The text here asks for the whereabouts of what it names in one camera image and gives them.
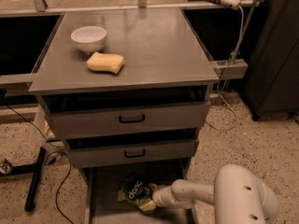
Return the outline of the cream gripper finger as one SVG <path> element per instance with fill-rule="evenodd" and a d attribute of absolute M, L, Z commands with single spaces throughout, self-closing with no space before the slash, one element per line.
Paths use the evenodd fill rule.
<path fill-rule="evenodd" d="M 148 213 L 151 213 L 155 208 L 156 208 L 156 204 L 152 200 L 146 201 L 145 203 L 142 203 L 139 206 L 139 209 L 141 211 L 148 212 Z"/>
<path fill-rule="evenodd" d="M 154 184 L 154 183 L 149 183 L 149 186 L 150 186 L 150 188 L 153 192 L 155 192 L 159 189 L 165 188 L 165 185 L 157 185 L 157 184 Z"/>

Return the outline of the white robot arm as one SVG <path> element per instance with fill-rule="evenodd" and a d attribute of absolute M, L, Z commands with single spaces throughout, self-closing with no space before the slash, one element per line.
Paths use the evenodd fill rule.
<path fill-rule="evenodd" d="M 177 179 L 170 186 L 149 185 L 149 201 L 142 211 L 156 207 L 190 209 L 195 201 L 214 206 L 215 224 L 266 224 L 279 213 L 276 193 L 248 169 L 227 164 L 217 172 L 213 185 Z"/>

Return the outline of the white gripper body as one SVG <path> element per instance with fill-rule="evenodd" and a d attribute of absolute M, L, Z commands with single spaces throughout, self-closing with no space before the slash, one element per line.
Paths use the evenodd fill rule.
<path fill-rule="evenodd" d="M 157 206 L 166 207 L 172 205 L 175 201 L 175 198 L 173 196 L 171 187 L 165 186 L 165 188 L 153 192 L 152 200 Z"/>

